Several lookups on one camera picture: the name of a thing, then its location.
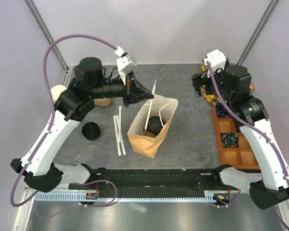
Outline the black plastic cup lid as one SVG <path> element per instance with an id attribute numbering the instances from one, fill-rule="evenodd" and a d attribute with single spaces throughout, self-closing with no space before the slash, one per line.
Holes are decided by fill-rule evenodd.
<path id="1" fill-rule="evenodd" d="M 159 116 L 152 116 L 149 118 L 147 131 L 155 135 L 158 135 L 161 132 L 162 128 L 163 126 L 162 126 Z"/>

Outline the brown paper coffee cup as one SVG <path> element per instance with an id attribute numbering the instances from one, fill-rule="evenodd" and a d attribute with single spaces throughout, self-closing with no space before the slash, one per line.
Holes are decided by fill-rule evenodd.
<path id="1" fill-rule="evenodd" d="M 155 134 L 153 134 L 153 133 L 151 133 L 149 131 L 144 131 L 143 136 L 150 137 L 150 138 L 155 138 L 156 137 Z"/>

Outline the brown paper bag with handles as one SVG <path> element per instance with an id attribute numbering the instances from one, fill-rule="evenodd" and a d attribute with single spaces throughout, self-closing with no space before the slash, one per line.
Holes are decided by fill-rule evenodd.
<path id="1" fill-rule="evenodd" d="M 128 130 L 133 150 L 155 158 L 170 128 L 178 100 L 156 94 L 141 107 Z"/>

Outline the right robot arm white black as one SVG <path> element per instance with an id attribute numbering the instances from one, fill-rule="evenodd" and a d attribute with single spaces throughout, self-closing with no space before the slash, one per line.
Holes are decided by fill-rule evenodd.
<path id="1" fill-rule="evenodd" d="M 215 189 L 226 185 L 248 193 L 254 204 L 265 210 L 289 199 L 289 166 L 275 140 L 263 102 L 251 95 L 251 75 L 241 65 L 214 67 L 205 62 L 202 72 L 192 76 L 195 95 L 201 87 L 215 94 L 237 128 L 247 139 L 262 173 L 254 176 L 230 165 L 218 168 L 211 177 Z"/>

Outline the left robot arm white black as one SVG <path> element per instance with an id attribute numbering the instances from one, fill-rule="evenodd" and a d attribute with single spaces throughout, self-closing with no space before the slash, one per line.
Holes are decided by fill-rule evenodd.
<path id="1" fill-rule="evenodd" d="M 75 66 L 75 76 L 56 100 L 54 117 L 50 118 L 40 140 L 24 157 L 11 162 L 11 167 L 24 176 L 30 188 L 47 193 L 60 184 L 79 183 L 85 189 L 95 186 L 96 177 L 87 165 L 64 166 L 55 164 L 53 159 L 69 134 L 95 108 L 95 99 L 121 97 L 124 106 L 128 106 L 154 97 L 135 78 L 136 66 L 130 54 L 118 58 L 120 78 L 115 80 L 105 79 L 105 68 L 96 57 L 84 58 Z"/>

